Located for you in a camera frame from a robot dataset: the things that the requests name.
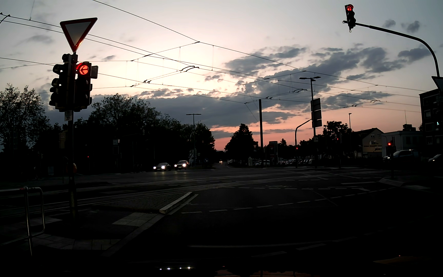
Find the yield sign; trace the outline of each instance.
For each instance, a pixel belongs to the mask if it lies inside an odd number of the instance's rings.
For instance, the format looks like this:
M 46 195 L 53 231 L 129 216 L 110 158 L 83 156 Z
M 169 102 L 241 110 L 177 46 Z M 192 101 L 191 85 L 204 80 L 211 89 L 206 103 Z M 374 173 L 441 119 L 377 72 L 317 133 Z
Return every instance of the yield sign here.
M 88 35 L 95 21 L 97 21 L 96 17 L 61 21 L 61 28 L 73 52 L 76 52 L 78 47 L 80 47 L 81 42 Z
M 432 76 L 432 79 L 434 79 L 435 85 L 437 85 L 440 92 L 443 92 L 443 77 Z

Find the metal railing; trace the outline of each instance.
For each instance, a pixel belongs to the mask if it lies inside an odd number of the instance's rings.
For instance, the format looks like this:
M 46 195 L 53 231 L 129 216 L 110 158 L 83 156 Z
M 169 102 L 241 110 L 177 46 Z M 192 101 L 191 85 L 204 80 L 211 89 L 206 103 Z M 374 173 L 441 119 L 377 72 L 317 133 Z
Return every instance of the metal railing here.
M 39 190 L 40 193 L 40 209 L 42 212 L 42 230 L 40 232 L 32 234 L 30 230 L 30 214 L 29 214 L 29 208 L 28 208 L 28 191 L 30 190 Z M 9 242 L 1 243 L 0 246 L 7 245 L 14 242 L 24 241 L 28 240 L 28 247 L 30 249 L 30 255 L 32 256 L 32 238 L 35 236 L 40 236 L 44 234 L 45 232 L 45 214 L 44 214 L 44 193 L 42 192 L 42 189 L 40 187 L 23 187 L 23 188 L 15 188 L 15 189 L 1 189 L 0 192 L 9 192 L 9 191 L 23 191 L 24 198 L 25 198 L 25 217 L 27 220 L 27 236 L 23 236 L 21 238 L 17 238 L 14 240 L 11 240 Z

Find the red pedestrian light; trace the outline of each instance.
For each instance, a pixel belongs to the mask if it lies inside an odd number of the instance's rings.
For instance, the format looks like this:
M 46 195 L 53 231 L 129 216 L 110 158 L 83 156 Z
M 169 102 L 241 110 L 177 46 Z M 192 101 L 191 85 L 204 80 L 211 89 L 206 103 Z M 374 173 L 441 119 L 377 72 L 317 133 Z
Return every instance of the red pedestrian light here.
M 80 63 L 76 66 L 76 70 L 78 71 L 78 74 L 86 75 L 90 71 L 90 67 L 88 65 L 84 65 L 83 63 Z

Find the lamp post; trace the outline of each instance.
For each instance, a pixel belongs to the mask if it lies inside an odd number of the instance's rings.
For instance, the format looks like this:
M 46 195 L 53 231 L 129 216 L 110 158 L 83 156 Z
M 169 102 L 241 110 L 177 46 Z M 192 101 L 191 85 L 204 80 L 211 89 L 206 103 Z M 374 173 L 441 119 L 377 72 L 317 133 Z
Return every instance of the lamp post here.
M 298 168 L 298 153 L 297 153 L 297 130 L 298 128 L 300 128 L 300 126 L 304 125 L 305 123 L 311 121 L 311 119 L 307 120 L 306 122 L 300 124 L 299 126 L 297 126 L 297 128 L 295 128 L 295 168 Z
M 316 76 L 316 77 L 312 77 L 312 78 L 307 78 L 307 77 L 299 78 L 299 79 L 302 79 L 302 80 L 307 80 L 307 79 L 311 80 L 311 97 L 312 97 L 312 101 L 314 101 L 314 90 L 312 89 L 312 82 L 315 82 L 316 81 L 315 79 L 319 79 L 319 78 L 320 78 L 320 76 Z M 311 112 L 311 119 L 312 119 L 312 122 L 313 122 L 314 121 L 314 117 L 312 116 L 312 112 Z M 312 127 L 314 128 L 314 137 L 316 137 L 316 128 L 314 126 L 312 126 Z
M 194 166 L 196 166 L 196 136 L 194 135 L 194 132 L 196 131 L 196 126 L 194 124 L 194 116 L 201 115 L 201 114 L 200 113 L 186 113 L 186 115 L 193 116 L 193 141 L 194 141 L 193 157 L 194 157 Z
M 351 153 L 352 152 L 352 147 L 351 147 L 351 113 L 348 114 L 348 120 L 349 120 L 349 150 Z

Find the car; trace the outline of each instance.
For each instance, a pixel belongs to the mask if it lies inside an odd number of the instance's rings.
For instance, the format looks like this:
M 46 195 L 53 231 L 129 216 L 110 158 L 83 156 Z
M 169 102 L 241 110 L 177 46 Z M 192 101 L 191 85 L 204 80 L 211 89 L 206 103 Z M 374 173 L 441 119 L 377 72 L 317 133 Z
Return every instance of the car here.
M 420 154 L 418 150 L 399 150 L 393 153 L 393 162 L 394 163 L 402 163 L 402 162 L 411 162 L 411 161 L 419 161 L 420 160 Z M 391 157 L 385 156 L 382 158 L 384 162 L 390 162 Z
M 443 163 L 443 154 L 437 154 L 433 158 L 428 159 L 429 164 L 441 164 Z
M 253 164 L 255 166 L 260 166 L 261 164 L 264 163 L 264 166 L 269 166 L 269 161 L 268 160 L 264 160 L 264 161 L 257 161 L 257 164 Z
M 159 163 L 157 166 L 153 167 L 153 171 L 170 171 L 170 165 L 168 163 Z
M 175 170 L 181 170 L 181 169 L 186 169 L 189 165 L 189 162 L 186 160 L 182 160 L 182 161 L 178 161 L 175 165 L 174 168 Z

